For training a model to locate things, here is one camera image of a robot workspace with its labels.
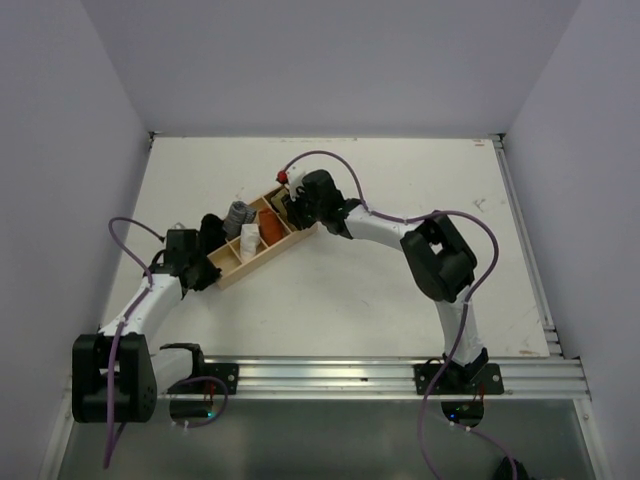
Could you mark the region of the orange rolled cloth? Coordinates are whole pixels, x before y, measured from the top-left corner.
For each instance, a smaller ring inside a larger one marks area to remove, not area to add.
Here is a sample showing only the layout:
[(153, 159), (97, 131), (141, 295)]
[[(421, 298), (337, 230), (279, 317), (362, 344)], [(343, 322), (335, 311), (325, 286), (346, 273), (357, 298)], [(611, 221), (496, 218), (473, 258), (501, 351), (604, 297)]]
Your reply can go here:
[(258, 212), (258, 219), (260, 235), (267, 246), (274, 245), (284, 237), (281, 222), (273, 210), (261, 209)]

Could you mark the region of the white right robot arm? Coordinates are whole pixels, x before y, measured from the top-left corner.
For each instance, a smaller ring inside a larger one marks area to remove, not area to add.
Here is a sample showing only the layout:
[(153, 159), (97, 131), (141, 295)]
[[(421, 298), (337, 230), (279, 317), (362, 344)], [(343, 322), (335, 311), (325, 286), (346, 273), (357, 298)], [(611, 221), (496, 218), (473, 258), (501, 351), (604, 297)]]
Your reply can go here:
[(405, 224), (366, 210), (364, 202), (346, 199), (329, 172), (293, 176), (281, 171), (290, 222), (301, 229), (322, 224), (336, 236), (367, 240), (404, 254), (418, 289), (435, 302), (444, 334), (445, 371), (436, 385), (468, 392), (481, 380), (488, 363), (472, 303), (467, 298), (475, 280), (477, 259), (453, 222), (444, 215)]

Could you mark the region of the black object bottom corner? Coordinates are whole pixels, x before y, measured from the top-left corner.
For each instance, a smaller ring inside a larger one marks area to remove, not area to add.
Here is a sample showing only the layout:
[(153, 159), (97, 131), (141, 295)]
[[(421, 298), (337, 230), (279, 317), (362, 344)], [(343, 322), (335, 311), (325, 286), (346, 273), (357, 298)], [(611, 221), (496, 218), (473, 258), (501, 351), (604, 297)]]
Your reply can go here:
[(494, 474), (491, 477), (492, 480), (534, 480), (524, 465), (515, 460), (513, 463), (509, 461), (507, 457), (504, 457), (497, 466)]

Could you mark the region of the wooden divided organizer box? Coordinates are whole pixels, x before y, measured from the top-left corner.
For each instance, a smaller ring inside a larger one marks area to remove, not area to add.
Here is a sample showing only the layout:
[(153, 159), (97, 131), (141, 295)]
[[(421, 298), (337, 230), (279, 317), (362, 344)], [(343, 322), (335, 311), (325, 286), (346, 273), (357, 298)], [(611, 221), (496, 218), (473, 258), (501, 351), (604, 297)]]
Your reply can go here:
[(287, 192), (287, 188), (278, 186), (250, 203), (257, 211), (268, 208), (277, 217), (282, 231), (282, 237), (277, 242), (269, 243), (265, 240), (262, 228), (259, 226), (261, 224), (260, 216), (256, 215), (254, 224), (259, 226), (260, 237), (254, 256), (247, 259), (242, 258), (240, 236), (226, 240), (224, 246), (208, 255), (211, 263), (221, 270), (221, 276), (215, 283), (220, 290), (239, 282), (259, 267), (317, 232), (317, 225), (309, 229), (298, 230), (280, 213), (279, 209), (274, 207), (273, 197), (280, 195), (282, 192)]

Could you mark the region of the olive and cream underwear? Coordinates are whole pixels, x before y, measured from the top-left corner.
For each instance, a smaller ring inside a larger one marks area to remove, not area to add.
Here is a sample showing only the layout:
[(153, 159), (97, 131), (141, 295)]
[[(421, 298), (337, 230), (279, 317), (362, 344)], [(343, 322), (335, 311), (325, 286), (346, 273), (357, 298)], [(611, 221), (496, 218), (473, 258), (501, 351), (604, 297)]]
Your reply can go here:
[(271, 199), (269, 200), (269, 202), (272, 205), (272, 207), (274, 208), (274, 210), (283, 219), (287, 219), (288, 218), (287, 209), (286, 209), (286, 207), (284, 205), (284, 199), (285, 199), (286, 196), (287, 196), (287, 193), (285, 191), (279, 191), (278, 193), (273, 195), (271, 197)]

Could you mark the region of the black rolled cloth near compartment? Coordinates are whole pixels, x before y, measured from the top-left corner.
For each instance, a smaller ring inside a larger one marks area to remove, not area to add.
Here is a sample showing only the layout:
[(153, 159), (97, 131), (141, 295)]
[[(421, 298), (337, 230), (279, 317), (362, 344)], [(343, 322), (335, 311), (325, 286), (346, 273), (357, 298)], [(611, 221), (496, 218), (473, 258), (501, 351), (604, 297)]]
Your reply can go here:
[(206, 255), (224, 246), (226, 241), (224, 221), (212, 213), (204, 215), (200, 224), (199, 238)]

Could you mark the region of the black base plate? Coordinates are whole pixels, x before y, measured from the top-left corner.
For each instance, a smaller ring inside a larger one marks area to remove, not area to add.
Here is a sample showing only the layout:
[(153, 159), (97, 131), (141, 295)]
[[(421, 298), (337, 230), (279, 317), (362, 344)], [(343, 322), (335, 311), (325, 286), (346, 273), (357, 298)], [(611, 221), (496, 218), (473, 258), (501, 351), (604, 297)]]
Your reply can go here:
[(238, 382), (240, 378), (240, 366), (237, 363), (205, 363), (201, 371), (196, 377), (205, 377), (193, 383), (180, 382), (169, 388), (169, 394), (190, 394), (190, 395), (214, 395), (222, 394), (222, 387), (210, 380), (210, 377), (222, 382), (230, 396), (237, 393)]
[(429, 396), (474, 396), (505, 393), (502, 373), (499, 365), (495, 363), (486, 364), (477, 373), (469, 373), (455, 363), (451, 363), (430, 387), (442, 366), (443, 362), (439, 361), (412, 365), (418, 395), (427, 393)]

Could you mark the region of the aluminium front rail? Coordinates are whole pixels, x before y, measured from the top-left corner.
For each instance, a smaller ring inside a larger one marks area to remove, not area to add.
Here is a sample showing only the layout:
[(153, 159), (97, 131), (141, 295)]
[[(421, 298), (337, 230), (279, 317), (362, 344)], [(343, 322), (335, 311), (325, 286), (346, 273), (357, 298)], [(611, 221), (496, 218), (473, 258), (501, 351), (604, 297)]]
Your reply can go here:
[[(413, 399), (427, 392), (440, 361), (397, 358), (208, 357), (203, 373), (243, 399)], [(436, 379), (433, 399), (586, 399), (582, 364), (560, 357), (493, 359), (472, 380)]]

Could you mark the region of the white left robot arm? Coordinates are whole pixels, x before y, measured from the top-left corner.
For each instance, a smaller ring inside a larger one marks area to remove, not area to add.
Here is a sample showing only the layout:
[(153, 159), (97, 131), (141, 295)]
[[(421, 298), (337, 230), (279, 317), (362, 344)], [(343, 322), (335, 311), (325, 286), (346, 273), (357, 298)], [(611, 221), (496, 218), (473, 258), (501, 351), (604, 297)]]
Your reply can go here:
[(154, 359), (148, 341), (188, 292), (213, 285), (221, 270), (209, 260), (196, 229), (169, 230), (164, 251), (148, 270), (116, 319), (73, 344), (72, 413), (79, 423), (144, 423), (159, 394), (175, 384), (193, 393), (207, 383), (199, 345), (166, 344)]

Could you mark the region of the grey striped rolled cloth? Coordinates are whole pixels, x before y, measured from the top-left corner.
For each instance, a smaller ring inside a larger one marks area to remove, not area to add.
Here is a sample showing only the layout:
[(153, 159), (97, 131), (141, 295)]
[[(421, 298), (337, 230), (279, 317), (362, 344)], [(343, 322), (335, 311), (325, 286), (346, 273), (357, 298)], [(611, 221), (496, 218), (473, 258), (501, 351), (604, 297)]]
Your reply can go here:
[(243, 201), (234, 201), (223, 221), (223, 229), (228, 240), (233, 240), (241, 234), (244, 224), (252, 223), (257, 210)]

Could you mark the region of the white rolled cloth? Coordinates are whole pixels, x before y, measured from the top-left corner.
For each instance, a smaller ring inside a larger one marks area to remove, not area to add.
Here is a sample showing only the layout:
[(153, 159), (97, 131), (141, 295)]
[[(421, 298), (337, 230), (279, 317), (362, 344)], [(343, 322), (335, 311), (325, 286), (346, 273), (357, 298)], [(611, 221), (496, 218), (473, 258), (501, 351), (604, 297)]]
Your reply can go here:
[(257, 254), (260, 245), (260, 230), (255, 223), (243, 224), (240, 234), (240, 257), (243, 262), (249, 261)]

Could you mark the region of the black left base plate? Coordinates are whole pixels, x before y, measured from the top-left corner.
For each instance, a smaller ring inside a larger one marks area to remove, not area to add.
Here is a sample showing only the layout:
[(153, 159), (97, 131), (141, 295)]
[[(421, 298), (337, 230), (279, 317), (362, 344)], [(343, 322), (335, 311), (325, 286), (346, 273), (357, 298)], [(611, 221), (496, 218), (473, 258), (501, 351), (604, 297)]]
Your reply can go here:
[(238, 382), (240, 378), (240, 366), (237, 363), (205, 363), (201, 371), (196, 377), (205, 377), (193, 383), (180, 382), (169, 388), (169, 394), (190, 394), (190, 395), (214, 395), (222, 394), (222, 387), (210, 380), (210, 377), (222, 382), (230, 396), (237, 393)]

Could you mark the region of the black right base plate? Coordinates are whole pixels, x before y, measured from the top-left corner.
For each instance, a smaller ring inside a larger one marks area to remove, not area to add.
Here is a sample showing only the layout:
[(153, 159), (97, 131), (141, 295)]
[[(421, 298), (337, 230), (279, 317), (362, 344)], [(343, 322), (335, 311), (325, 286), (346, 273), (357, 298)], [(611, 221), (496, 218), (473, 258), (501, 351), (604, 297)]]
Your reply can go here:
[(427, 393), (429, 396), (474, 396), (505, 393), (502, 373), (499, 365), (495, 363), (486, 364), (477, 373), (469, 373), (455, 363), (451, 363), (430, 387), (442, 366), (443, 362), (439, 361), (412, 365), (418, 395)]

